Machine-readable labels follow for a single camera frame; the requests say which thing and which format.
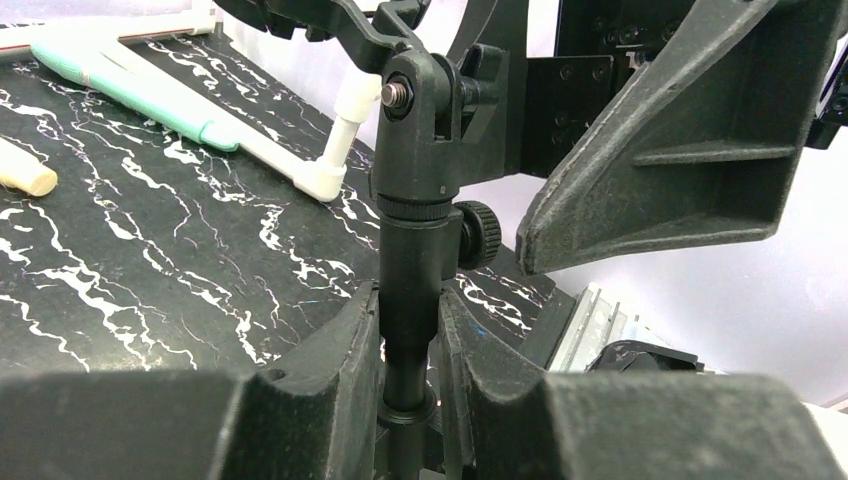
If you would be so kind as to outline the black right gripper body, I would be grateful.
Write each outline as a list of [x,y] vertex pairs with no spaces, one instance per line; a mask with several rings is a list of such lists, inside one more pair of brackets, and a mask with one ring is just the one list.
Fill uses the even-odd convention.
[[843,1],[564,1],[528,60],[520,170],[551,176],[628,95],[655,110],[617,175],[789,178],[846,23]]

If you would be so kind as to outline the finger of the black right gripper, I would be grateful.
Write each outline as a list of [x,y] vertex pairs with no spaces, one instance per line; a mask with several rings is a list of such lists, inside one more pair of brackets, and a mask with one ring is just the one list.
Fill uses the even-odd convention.
[[773,235],[807,143],[843,1],[638,1],[619,43],[652,54],[535,196],[528,275]]

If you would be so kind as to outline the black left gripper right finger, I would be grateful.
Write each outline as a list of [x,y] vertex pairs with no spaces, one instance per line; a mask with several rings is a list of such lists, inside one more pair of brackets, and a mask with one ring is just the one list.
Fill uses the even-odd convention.
[[440,300],[450,479],[838,479],[810,411],[763,376],[549,373]]

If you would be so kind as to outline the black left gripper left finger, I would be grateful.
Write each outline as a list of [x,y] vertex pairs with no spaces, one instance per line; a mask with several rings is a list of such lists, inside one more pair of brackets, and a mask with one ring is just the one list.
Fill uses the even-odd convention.
[[42,374],[1,385],[5,479],[368,479],[376,289],[270,367]]

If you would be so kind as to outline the small black tripod stand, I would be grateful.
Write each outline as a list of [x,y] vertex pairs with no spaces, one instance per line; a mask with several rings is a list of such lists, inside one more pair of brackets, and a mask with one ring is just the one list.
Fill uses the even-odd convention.
[[490,263],[500,226],[487,207],[455,206],[462,186],[520,164],[528,5],[471,1],[447,55],[415,33],[425,1],[225,1],[225,12],[279,38],[303,29],[336,39],[354,65],[382,78],[371,169],[380,211],[378,319],[385,346],[380,420],[388,444],[383,479],[416,479],[435,410],[426,383],[443,284]]

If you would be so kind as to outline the green microphone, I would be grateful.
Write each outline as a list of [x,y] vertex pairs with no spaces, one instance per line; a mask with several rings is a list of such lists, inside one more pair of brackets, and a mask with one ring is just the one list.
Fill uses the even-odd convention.
[[129,72],[90,44],[41,40],[30,50],[62,78],[101,92],[196,143],[225,152],[240,146],[237,135],[222,121],[189,105],[174,90]]

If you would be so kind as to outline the cream yellow microphone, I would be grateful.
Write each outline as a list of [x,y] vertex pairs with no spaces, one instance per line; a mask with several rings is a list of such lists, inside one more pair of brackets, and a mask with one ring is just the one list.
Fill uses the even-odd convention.
[[43,197],[57,187],[58,174],[33,154],[1,139],[1,184]]

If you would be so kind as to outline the right robot arm base mount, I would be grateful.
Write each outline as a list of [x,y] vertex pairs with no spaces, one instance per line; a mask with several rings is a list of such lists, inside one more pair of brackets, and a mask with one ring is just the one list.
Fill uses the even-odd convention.
[[586,372],[628,370],[702,373],[704,364],[691,353],[643,341],[618,340],[605,346],[586,367]]

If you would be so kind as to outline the aluminium rail frame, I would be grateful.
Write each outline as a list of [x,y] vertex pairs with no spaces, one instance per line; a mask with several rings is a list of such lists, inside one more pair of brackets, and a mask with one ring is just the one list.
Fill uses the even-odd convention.
[[607,345],[620,340],[669,346],[636,309],[620,301],[616,292],[590,283],[579,295],[544,368],[550,372],[585,372]]

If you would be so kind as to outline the white PVC pipe frame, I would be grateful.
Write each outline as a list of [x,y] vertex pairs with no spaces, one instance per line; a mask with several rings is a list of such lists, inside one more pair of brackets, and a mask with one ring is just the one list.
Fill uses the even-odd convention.
[[190,8],[173,13],[71,17],[10,26],[1,30],[1,58],[34,57],[31,44],[41,40],[90,44],[129,72],[150,80],[155,86],[174,90],[189,105],[199,107],[222,121],[240,140],[235,151],[247,152],[319,202],[336,199],[342,190],[347,173],[346,161],[360,126],[368,120],[373,105],[380,97],[380,77],[356,67],[347,70],[336,96],[335,116],[325,145],[316,158],[307,159],[284,146],[275,130],[262,123],[252,125],[245,122],[233,110],[192,90],[130,48],[139,42],[209,34],[216,23],[212,4],[195,1]]

